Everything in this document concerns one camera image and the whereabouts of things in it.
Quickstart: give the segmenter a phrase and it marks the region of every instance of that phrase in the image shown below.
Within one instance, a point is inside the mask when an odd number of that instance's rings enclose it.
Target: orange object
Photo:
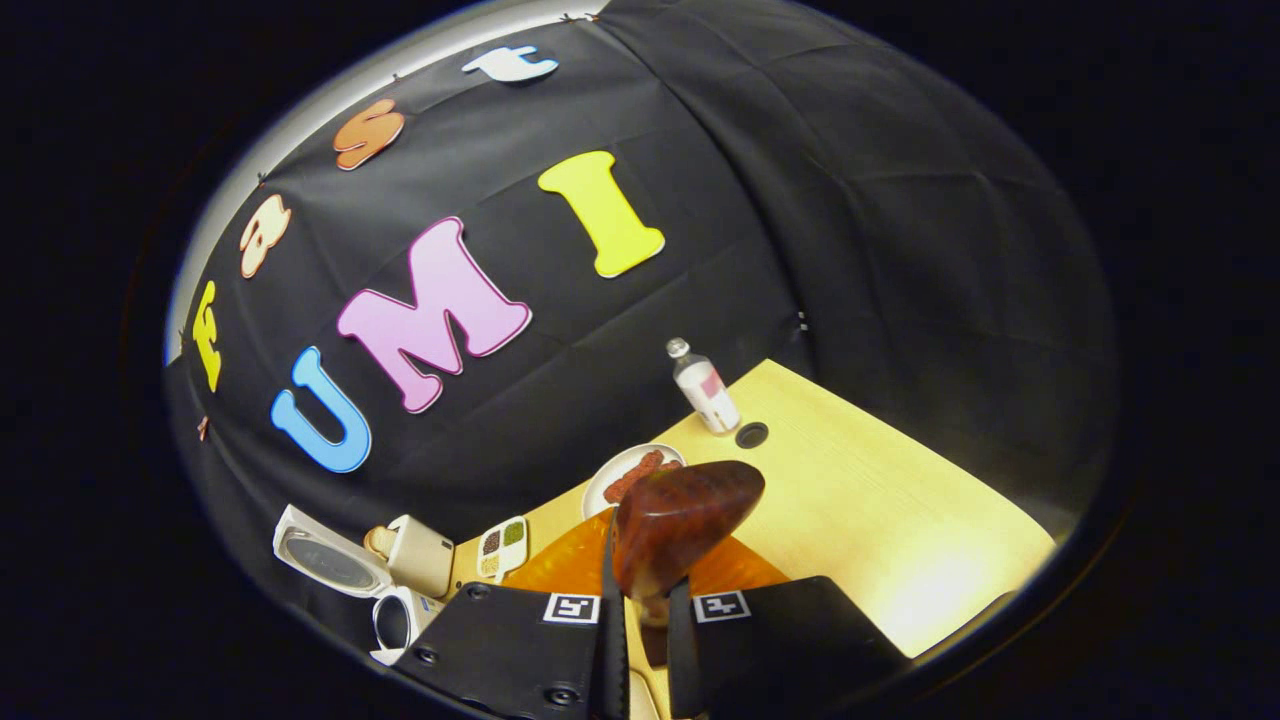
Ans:
[[[404,115],[392,113],[394,106],[394,100],[383,97],[338,128],[333,149],[338,152],[339,168],[355,170],[399,137],[399,131],[404,129]]]
[[[513,570],[503,587],[536,592],[600,594],[604,534],[613,507],[584,520]],[[712,594],[790,580],[781,570],[730,536],[689,570],[690,594]]]

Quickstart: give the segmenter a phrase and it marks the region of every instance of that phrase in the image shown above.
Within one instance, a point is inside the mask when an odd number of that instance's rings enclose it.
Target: bottle label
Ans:
[[[686,370],[690,378],[681,377],[677,384],[680,389],[689,398],[689,404],[694,406],[703,418],[703,423],[707,428],[716,434],[727,433],[737,427],[741,421],[741,415],[737,413],[737,407],[733,401],[728,397],[728,391],[724,388],[724,382],[721,379],[719,373],[714,368],[705,368],[709,364],[700,364],[703,368],[694,366]],[[707,373],[705,377],[698,379],[696,375]]]

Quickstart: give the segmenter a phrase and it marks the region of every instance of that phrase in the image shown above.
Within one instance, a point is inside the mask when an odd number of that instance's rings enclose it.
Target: wooden table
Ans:
[[[733,536],[792,579],[829,577],[908,657],[1019,588],[1055,550],[1048,533],[1000,493],[771,360],[730,395],[744,423],[768,425],[759,447],[710,434],[694,414],[653,442],[675,447],[689,464],[741,460],[759,469],[764,497]],[[530,557],[582,521],[586,484],[525,514]],[[479,537],[457,546],[452,580],[479,579]],[[645,661],[630,601],[626,615],[631,665],[669,720],[667,670]]]

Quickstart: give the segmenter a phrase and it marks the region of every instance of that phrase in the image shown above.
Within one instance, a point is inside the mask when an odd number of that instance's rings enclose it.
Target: foam letter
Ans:
[[[298,413],[293,393],[282,389],[271,404],[271,424],[280,428],[312,460],[333,473],[349,473],[360,468],[372,447],[372,433],[360,409],[320,366],[320,351],[308,347],[293,363],[293,384],[311,392],[342,423],[342,442],[329,442]]]
[[[613,155],[595,150],[562,160],[538,178],[538,187],[564,196],[591,236],[595,272],[602,278],[621,275],[667,245],[662,231],[646,228],[636,217],[609,172],[612,167]]]
[[[462,65],[462,72],[470,73],[481,69],[486,76],[498,82],[524,82],[549,74],[559,63],[556,60],[539,60],[530,63],[525,55],[538,53],[532,45],[525,45],[512,50],[511,47],[497,47]]]
[[[253,211],[253,217],[244,225],[244,232],[241,233],[241,252],[243,252],[241,274],[244,275],[244,279],[252,278],[253,273],[262,266],[266,251],[280,242],[292,215],[293,210],[284,209],[284,199],[279,193],[264,200]]]
[[[355,170],[399,137],[399,131],[404,129],[404,115],[392,113],[394,106],[394,100],[379,100],[342,126],[333,136],[339,168]]]
[[[205,295],[196,306],[196,319],[191,323],[191,340],[196,341],[196,348],[200,350],[200,361],[205,365],[205,374],[209,375],[210,392],[218,392],[218,374],[223,369],[223,356],[214,350],[214,343],[218,342],[218,323],[214,320],[214,309],[210,305],[215,292],[214,281],[209,281]]]
[[[413,241],[408,269],[417,306],[362,290],[338,315],[338,332],[355,337],[404,393],[404,410],[421,413],[440,396],[438,375],[422,374],[407,355],[445,373],[462,372],[449,319],[467,336],[467,352],[490,355],[529,325],[529,305],[512,302],[462,245],[462,220],[445,218]]]

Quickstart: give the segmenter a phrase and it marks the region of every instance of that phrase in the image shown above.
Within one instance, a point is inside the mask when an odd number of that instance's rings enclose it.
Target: grommet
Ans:
[[[737,436],[733,442],[744,450],[751,450],[758,447],[760,443],[769,437],[769,427],[764,423],[748,423],[742,425],[742,429],[737,430]]]

